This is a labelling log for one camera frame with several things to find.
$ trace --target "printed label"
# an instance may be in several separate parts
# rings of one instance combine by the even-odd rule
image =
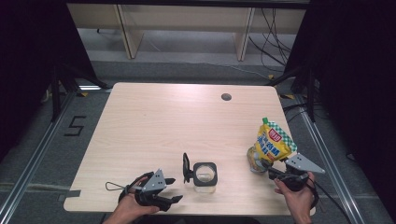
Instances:
[[[282,139],[282,136],[280,136],[280,134],[277,133],[274,129],[271,129],[269,134],[270,138],[276,142],[279,142]]]
[[[276,157],[279,155],[280,150],[277,149],[269,140],[266,138],[265,134],[262,134],[258,137],[258,142],[260,147],[262,148],[262,152],[270,158],[271,161],[274,161]]]

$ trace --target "gray floor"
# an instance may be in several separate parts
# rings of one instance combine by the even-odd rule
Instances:
[[[137,57],[126,59],[120,33],[113,30],[79,30],[97,76],[108,84],[129,82],[210,83],[262,85],[268,75],[280,76],[262,66],[261,54],[252,44],[247,46],[243,62],[236,60],[232,34],[198,32],[146,32]],[[262,35],[253,35],[258,44]],[[280,39],[292,46],[294,35]],[[267,51],[281,59],[276,48]],[[265,65],[282,70],[279,64],[264,57]],[[292,79],[279,84],[279,94],[290,93]],[[64,195],[71,186],[79,164],[90,142],[93,130],[105,106],[108,93],[89,93],[75,97],[67,109],[49,150],[35,172],[29,188],[9,223],[100,223],[104,214],[68,213],[63,209]],[[280,99],[283,106],[296,104],[293,99]],[[354,196],[365,223],[393,223],[359,165],[346,157],[347,148],[332,126],[326,111],[315,107],[317,125],[341,176]],[[41,137],[50,125],[51,102],[43,103],[32,120],[23,141],[13,148],[0,164],[0,200],[4,200],[20,177]],[[75,124],[83,125],[80,136],[65,136],[76,130],[68,128],[74,116],[86,116]],[[307,130],[298,108],[287,115],[294,141],[301,153],[324,167],[317,147]],[[341,204],[327,175],[317,181]],[[313,215],[314,223],[347,223],[331,200],[318,191],[321,201]],[[290,217],[256,217],[261,223],[292,223]]]

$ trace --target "food package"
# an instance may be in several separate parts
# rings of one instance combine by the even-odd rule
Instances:
[[[247,150],[250,170],[255,173],[266,172],[274,161],[285,159],[297,150],[293,140],[275,122],[268,118],[262,122],[256,143]]]

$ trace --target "hand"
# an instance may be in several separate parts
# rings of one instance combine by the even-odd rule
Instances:
[[[311,172],[308,172],[308,176],[312,181],[308,179],[307,184],[313,188],[313,181],[315,181],[315,177]],[[314,201],[311,189],[309,189],[307,186],[304,186],[300,191],[291,191],[288,187],[286,187],[285,183],[279,179],[275,179],[275,184],[278,187],[278,189],[275,189],[275,192],[285,196],[286,204],[288,205],[294,221],[297,224],[311,223],[309,211],[311,210],[311,203]]]
[[[147,179],[146,177],[141,178],[137,181],[136,185]],[[160,211],[159,207],[156,206],[141,206],[136,202],[134,198],[134,189],[130,188],[128,194],[126,194],[117,205],[116,210],[111,216],[104,222],[105,224],[127,224],[133,222],[135,219],[148,214],[154,214]]]

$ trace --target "aluminum rail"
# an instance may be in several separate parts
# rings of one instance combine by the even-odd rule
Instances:
[[[61,113],[55,121],[52,121],[49,124],[48,129],[35,149],[33,156],[24,168],[23,173],[21,174],[17,183],[14,185],[11,192],[8,194],[6,200],[3,202],[0,208],[0,223],[7,224],[14,214],[19,202],[21,201],[23,193],[26,191],[30,181],[35,175],[35,171],[37,170],[40,162],[43,160],[58,127],[64,119],[64,113],[67,107],[69,107],[74,98],[75,94],[73,92],[70,92],[66,95],[64,102],[62,103]]]
[[[303,104],[304,99],[301,95],[296,95],[297,104]],[[317,125],[314,122],[311,122],[311,119],[304,112],[303,108],[300,108],[300,111],[303,112],[302,116],[305,122],[308,131],[310,132],[315,145],[318,149],[319,155],[322,158],[326,172],[329,174],[330,180],[334,184],[334,188],[337,191],[338,196],[340,197],[341,203],[346,209],[346,214],[349,216],[349,219],[354,224],[363,224],[366,223],[364,221],[363,216],[361,215],[361,211],[353,198],[351,192],[349,191],[346,182],[341,176],[334,160],[332,159],[332,155],[327,149],[326,144],[323,141],[323,138],[320,135]]]

